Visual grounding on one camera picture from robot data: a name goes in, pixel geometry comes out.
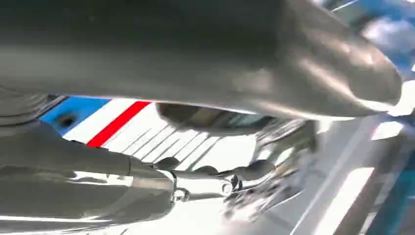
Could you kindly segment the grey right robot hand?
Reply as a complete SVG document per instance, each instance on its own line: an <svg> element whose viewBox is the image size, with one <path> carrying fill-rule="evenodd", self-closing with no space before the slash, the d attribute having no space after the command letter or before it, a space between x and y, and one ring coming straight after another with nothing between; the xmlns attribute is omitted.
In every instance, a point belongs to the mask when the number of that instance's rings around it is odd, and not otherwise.
<svg viewBox="0 0 415 235"><path fill-rule="evenodd" d="M37 119L50 94L278 118L367 117L401 97L387 56L310 0L3 0L0 230L151 221L174 184Z"/></svg>

